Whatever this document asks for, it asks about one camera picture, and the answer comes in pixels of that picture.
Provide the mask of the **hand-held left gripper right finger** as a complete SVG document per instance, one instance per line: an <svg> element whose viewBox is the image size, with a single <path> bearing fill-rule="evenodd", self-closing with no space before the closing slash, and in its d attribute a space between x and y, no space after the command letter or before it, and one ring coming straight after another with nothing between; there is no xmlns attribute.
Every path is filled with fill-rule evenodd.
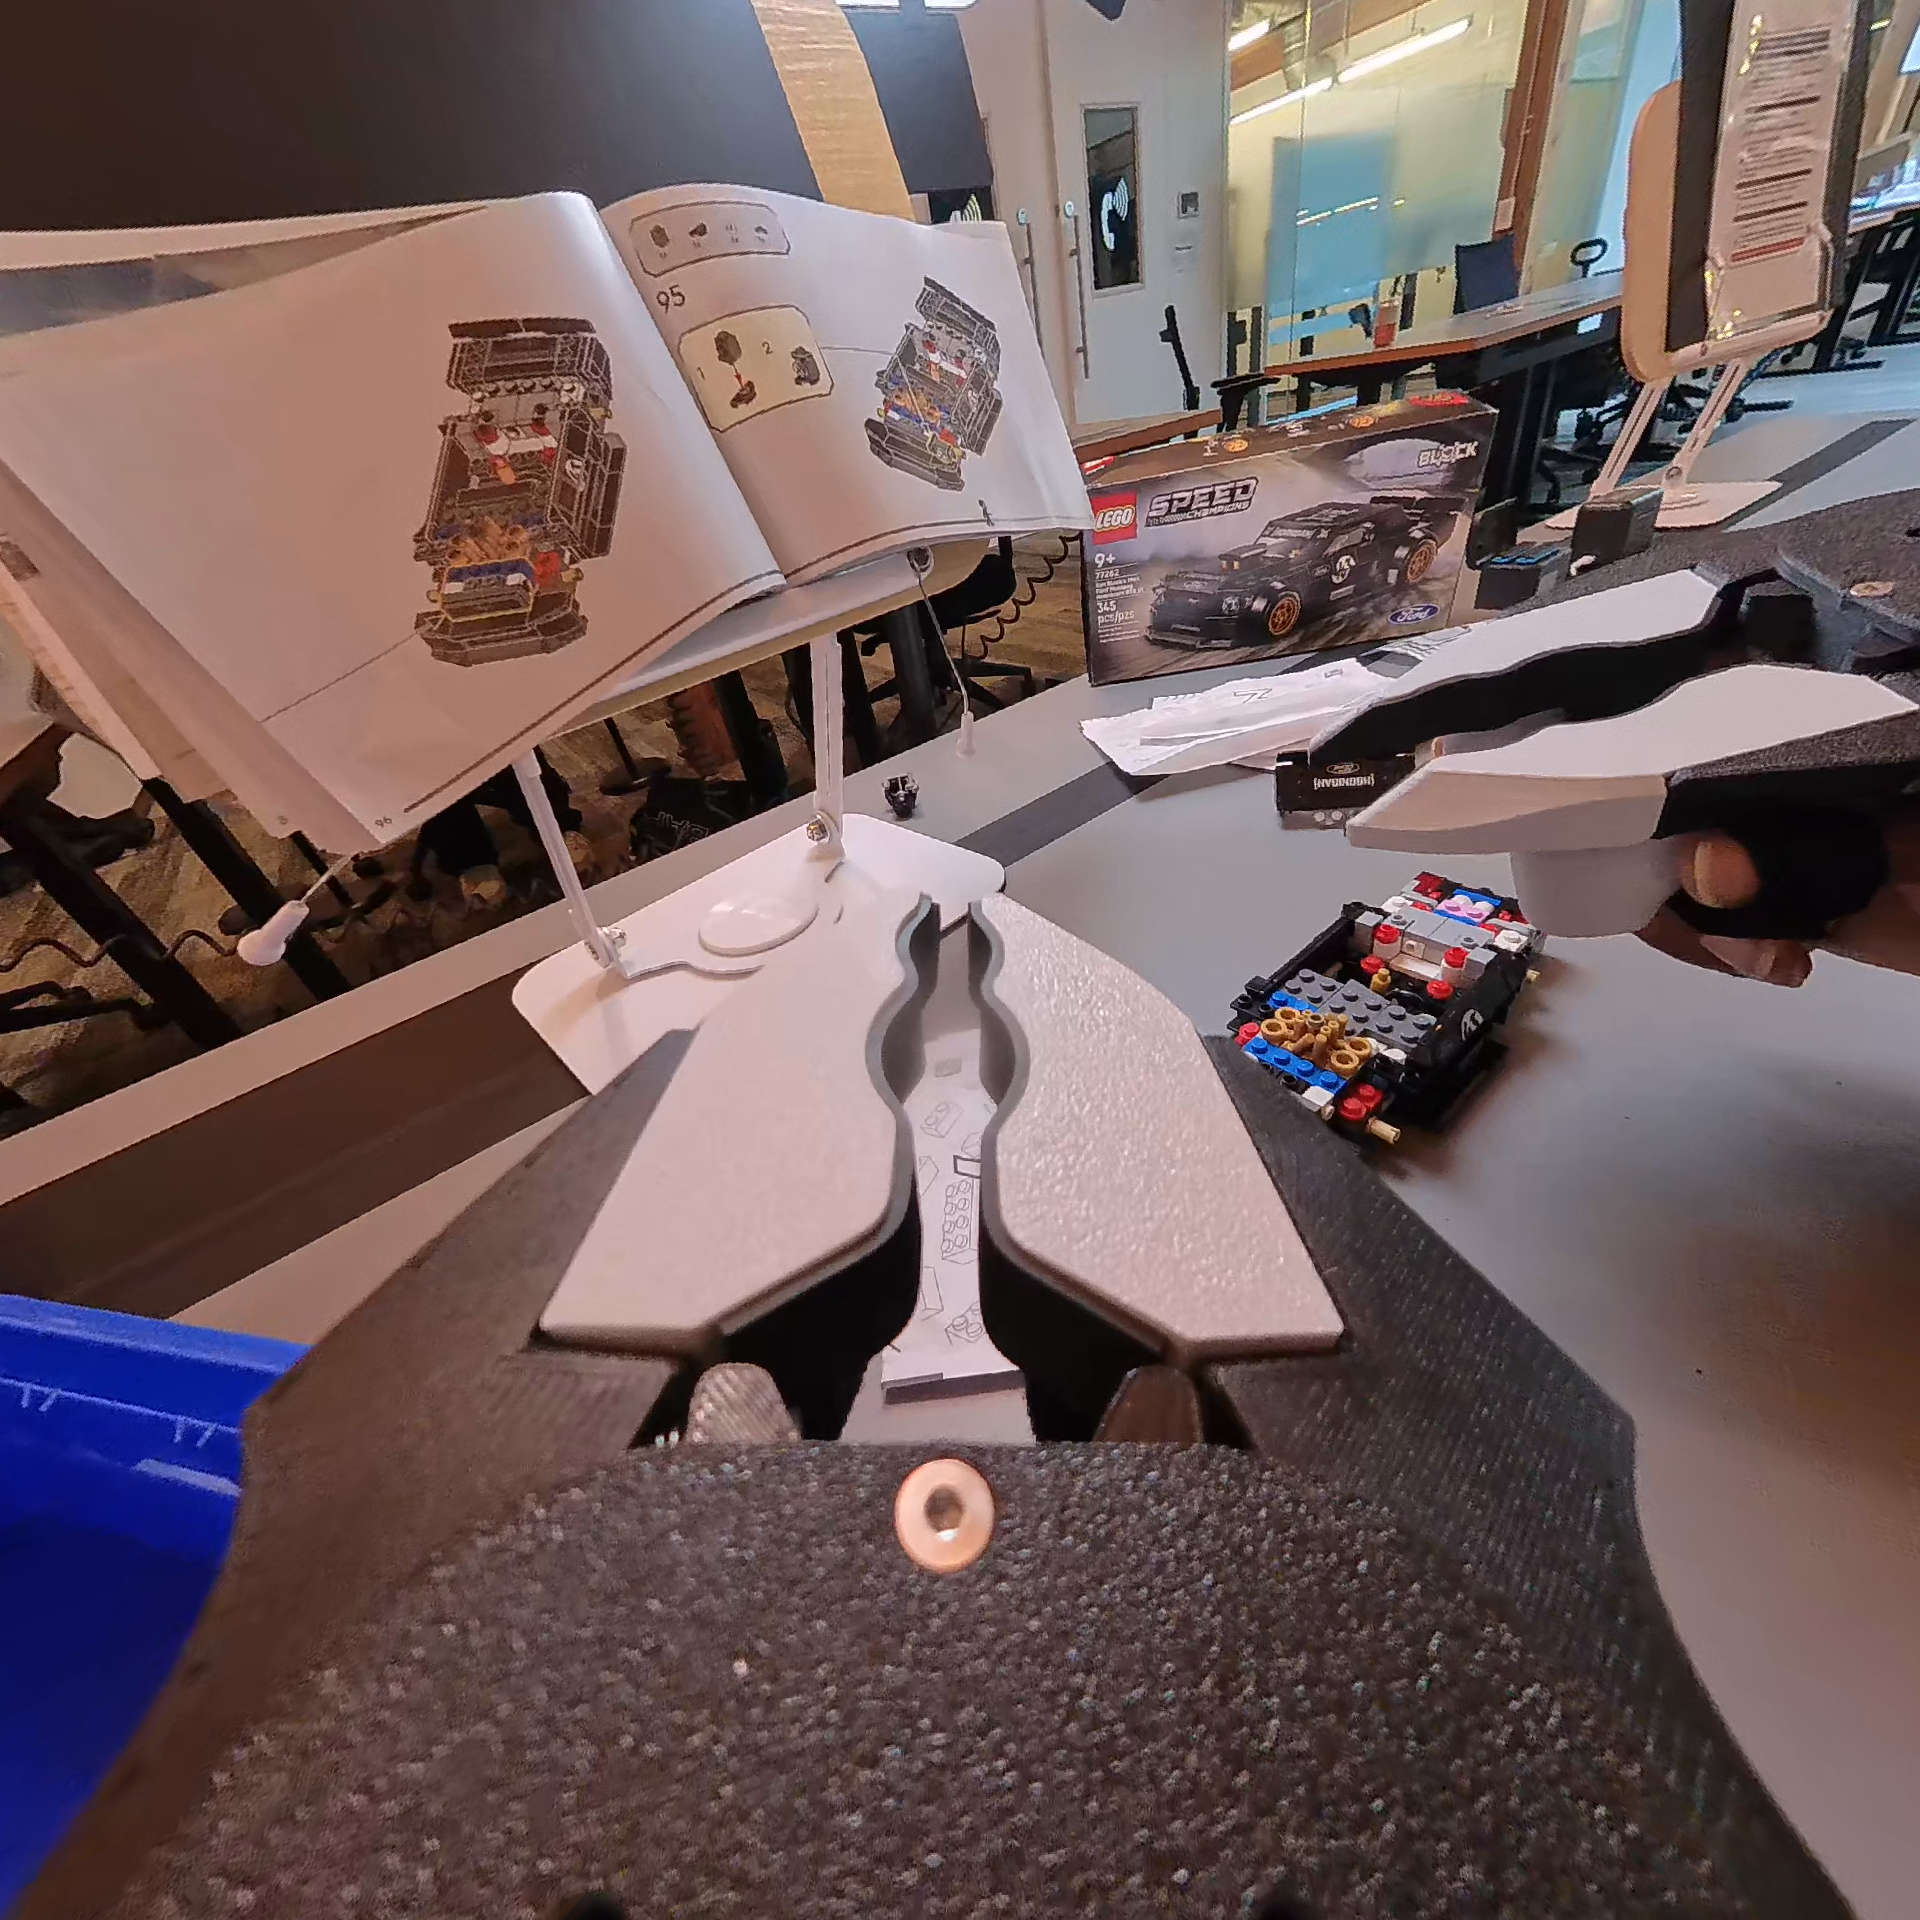
<svg viewBox="0 0 1920 1920"><path fill-rule="evenodd" d="M1223 1076L1157 987L1031 909L973 905L979 1300L1041 1414L1136 1365L1329 1353L1342 1314Z"/></svg>

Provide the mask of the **lego set box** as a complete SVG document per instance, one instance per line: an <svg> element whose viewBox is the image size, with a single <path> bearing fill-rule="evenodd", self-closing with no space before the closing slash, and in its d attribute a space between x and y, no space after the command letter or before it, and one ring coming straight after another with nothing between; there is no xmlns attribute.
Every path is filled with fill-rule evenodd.
<svg viewBox="0 0 1920 1920"><path fill-rule="evenodd" d="M1438 392L1092 463L1089 680L1443 628L1494 432Z"/></svg>

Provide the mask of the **black printed lego plate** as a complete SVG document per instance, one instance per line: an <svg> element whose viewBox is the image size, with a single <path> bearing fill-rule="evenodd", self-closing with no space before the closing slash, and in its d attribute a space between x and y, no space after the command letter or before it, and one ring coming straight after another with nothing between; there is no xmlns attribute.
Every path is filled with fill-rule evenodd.
<svg viewBox="0 0 1920 1920"><path fill-rule="evenodd" d="M1373 804L1417 769L1413 753L1309 761L1285 753L1276 761L1276 809L1286 826L1336 827Z"/></svg>

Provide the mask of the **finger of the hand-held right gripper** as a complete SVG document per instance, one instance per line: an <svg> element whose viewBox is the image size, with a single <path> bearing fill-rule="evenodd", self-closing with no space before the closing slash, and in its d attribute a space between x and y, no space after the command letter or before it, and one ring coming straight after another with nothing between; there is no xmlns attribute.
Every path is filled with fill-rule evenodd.
<svg viewBox="0 0 1920 1920"><path fill-rule="evenodd" d="M1740 650L1740 609L1755 580L1750 570L1681 570L1481 622L1338 715L1307 757L1474 753L1647 708Z"/></svg>
<svg viewBox="0 0 1920 1920"><path fill-rule="evenodd" d="M1744 842L1748 909L1696 909L1734 937L1802 939L1861 909L1885 874L1881 826L1916 793L1916 676L1733 665L1656 704L1434 756L1347 820L1397 855L1501 855L1552 937L1639 932L1682 899L1694 844Z"/></svg>

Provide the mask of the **white numbered paper bag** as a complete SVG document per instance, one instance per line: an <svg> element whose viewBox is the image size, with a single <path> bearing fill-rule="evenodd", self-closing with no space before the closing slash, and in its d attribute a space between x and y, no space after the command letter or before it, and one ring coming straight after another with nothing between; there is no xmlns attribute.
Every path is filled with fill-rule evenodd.
<svg viewBox="0 0 1920 1920"><path fill-rule="evenodd" d="M883 1393L894 1402L973 1393L1017 1379L987 1331L979 1305L981 1138L994 1114L979 1079L979 1035L929 1045L906 1097L922 1224L918 1305L883 1349Z"/></svg>

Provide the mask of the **white book stand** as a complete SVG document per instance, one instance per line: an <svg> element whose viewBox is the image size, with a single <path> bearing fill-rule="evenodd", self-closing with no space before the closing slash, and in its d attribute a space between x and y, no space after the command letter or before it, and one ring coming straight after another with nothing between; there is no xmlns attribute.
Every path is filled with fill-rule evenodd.
<svg viewBox="0 0 1920 1920"><path fill-rule="evenodd" d="M674 1027L694 1027L749 974L793 943L817 939L876 899L933 899L940 924L994 892L1002 866L894 820L847 811L844 693L837 632L867 614L915 606L922 588L951 588L987 556L984 540L914 544L827 579L738 606L616 683L587 716L628 696L660 696L804 640L817 733L827 767L812 816L777 838L687 881L618 924L603 924L578 881L533 753L516 757L540 844L560 885L577 940L516 985L521 1015L565 1069L594 1093Z"/></svg>

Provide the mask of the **lego instruction booklet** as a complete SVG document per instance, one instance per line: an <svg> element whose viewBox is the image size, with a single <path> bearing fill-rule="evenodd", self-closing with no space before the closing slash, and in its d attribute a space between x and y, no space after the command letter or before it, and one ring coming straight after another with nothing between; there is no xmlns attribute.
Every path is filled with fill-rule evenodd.
<svg viewBox="0 0 1920 1920"><path fill-rule="evenodd" d="M322 256L5 335L5 535L134 753L379 847L643 661L1068 531L1008 236L685 182L324 223Z"/></svg>

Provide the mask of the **black lego car model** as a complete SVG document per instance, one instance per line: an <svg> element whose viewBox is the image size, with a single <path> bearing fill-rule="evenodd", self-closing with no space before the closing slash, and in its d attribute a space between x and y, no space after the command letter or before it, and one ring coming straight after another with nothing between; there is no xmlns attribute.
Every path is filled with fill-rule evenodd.
<svg viewBox="0 0 1920 1920"><path fill-rule="evenodd" d="M1307 948L1252 976L1227 1038L1356 1147L1434 1130L1504 1058L1504 1022L1545 934L1523 903L1417 873L1347 903Z"/></svg>

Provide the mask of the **blue plastic parts bin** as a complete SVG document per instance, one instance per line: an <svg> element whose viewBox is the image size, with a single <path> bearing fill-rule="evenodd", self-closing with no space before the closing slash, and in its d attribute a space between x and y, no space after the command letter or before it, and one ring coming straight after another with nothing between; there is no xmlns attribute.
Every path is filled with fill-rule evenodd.
<svg viewBox="0 0 1920 1920"><path fill-rule="evenodd" d="M2 1298L2 1903L117 1760L232 1536L299 1340Z"/></svg>

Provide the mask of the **person's right hand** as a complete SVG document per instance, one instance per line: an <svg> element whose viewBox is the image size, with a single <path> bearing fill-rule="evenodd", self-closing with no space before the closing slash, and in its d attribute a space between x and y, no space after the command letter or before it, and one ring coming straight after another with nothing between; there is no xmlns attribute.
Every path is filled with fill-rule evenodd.
<svg viewBox="0 0 1920 1920"><path fill-rule="evenodd" d="M1889 879L1873 903L1811 946L1789 939L1700 934L1669 907L1662 907L1637 937L1647 948L1681 963L1766 985L1802 985L1823 951L1889 973L1917 974L1917 820L1892 820L1885 827L1885 849ZM1682 890L1689 899L1731 909L1752 899L1758 888L1759 874L1752 859L1733 837L1723 833L1686 837Z"/></svg>

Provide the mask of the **wooden office desk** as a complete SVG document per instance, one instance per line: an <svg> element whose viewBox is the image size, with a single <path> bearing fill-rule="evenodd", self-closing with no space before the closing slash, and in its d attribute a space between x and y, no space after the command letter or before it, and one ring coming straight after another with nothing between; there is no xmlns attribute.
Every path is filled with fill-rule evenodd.
<svg viewBox="0 0 1920 1920"><path fill-rule="evenodd" d="M1456 389L1487 389L1513 375L1532 380L1537 367L1616 340L1622 281L1619 271L1570 281L1404 329L1385 347L1291 356L1262 375L1291 381L1299 405L1309 405L1314 389L1353 389L1361 405L1373 405L1396 380L1448 367L1459 375Z"/></svg>

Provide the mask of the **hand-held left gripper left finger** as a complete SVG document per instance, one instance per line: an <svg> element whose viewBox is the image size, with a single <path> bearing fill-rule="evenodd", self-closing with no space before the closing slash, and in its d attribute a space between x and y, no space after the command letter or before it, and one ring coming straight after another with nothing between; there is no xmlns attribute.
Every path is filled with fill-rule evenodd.
<svg viewBox="0 0 1920 1920"><path fill-rule="evenodd" d="M885 895L774 956L691 1035L540 1314L598 1353L763 1365L851 1400L920 1285L904 1094L940 916Z"/></svg>

